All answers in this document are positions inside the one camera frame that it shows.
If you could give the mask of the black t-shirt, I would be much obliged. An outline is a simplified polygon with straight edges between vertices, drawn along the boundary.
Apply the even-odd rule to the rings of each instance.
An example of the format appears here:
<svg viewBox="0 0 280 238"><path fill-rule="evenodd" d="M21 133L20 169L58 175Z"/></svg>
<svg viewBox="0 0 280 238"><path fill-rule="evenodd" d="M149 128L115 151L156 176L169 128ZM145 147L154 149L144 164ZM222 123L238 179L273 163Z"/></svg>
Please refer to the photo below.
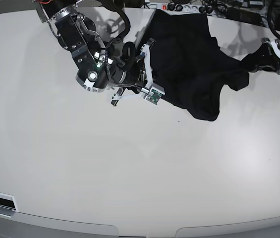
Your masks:
<svg viewBox="0 0 280 238"><path fill-rule="evenodd" d="M225 85L234 91L249 85L249 71L220 50L204 14L156 10L142 41L150 38L155 40L150 63L155 82L165 90L162 99L196 119L218 118Z"/></svg>

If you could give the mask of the white power strip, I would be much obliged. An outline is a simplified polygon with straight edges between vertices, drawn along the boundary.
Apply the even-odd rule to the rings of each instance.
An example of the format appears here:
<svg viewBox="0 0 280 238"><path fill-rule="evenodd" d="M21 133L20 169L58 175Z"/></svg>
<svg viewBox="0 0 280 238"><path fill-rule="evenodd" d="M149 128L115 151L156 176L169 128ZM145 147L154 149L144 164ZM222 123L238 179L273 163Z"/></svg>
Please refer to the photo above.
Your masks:
<svg viewBox="0 0 280 238"><path fill-rule="evenodd" d="M204 5L196 5L192 3L188 4L176 4L173 2L153 2L146 0L141 7L142 9L153 9L153 10L162 10L165 12L175 12L184 13L184 14L202 14L206 13L207 15L216 16L216 12L213 10L212 12L207 13Z"/></svg>

